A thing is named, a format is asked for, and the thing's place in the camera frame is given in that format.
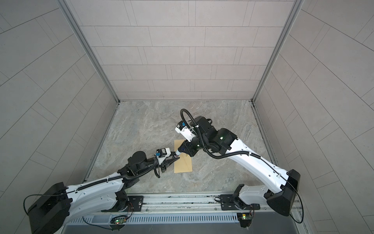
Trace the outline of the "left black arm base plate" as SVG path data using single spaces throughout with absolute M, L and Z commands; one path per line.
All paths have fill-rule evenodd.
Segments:
M 123 212 L 140 212 L 143 206 L 143 196 L 129 196 Z

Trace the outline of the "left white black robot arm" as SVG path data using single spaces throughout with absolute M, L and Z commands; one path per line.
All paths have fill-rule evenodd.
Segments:
M 130 197 L 126 189 L 151 171 L 158 176 L 179 160 L 180 154 L 163 148 L 147 158 L 145 152 L 137 151 L 123 168 L 102 179 L 78 185 L 52 185 L 27 210 L 31 232 L 54 234 L 70 221 L 96 212 L 139 212 L 143 197 Z

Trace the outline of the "tan kraft paper envelope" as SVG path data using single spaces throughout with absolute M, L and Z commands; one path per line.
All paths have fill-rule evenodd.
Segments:
M 182 153 L 174 164 L 174 173 L 192 172 L 192 158 L 186 153 Z

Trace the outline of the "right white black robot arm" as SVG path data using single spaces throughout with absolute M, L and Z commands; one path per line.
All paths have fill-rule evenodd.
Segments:
M 272 164 L 246 146 L 233 132 L 226 128 L 216 130 L 212 121 L 202 116 L 189 125 L 180 121 L 175 130 L 186 139 L 177 154 L 186 153 L 193 157 L 199 150 L 203 150 L 214 159 L 229 158 L 265 185 L 261 189 L 238 185 L 230 205 L 245 210 L 252 209 L 254 204 L 266 204 L 280 215 L 290 215 L 301 178 L 296 170 L 287 171 Z

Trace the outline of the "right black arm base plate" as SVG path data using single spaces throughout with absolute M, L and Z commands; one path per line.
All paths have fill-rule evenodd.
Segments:
M 221 205 L 223 211 L 256 211 L 261 209 L 259 204 L 247 205 L 234 195 L 219 195 L 214 200 Z

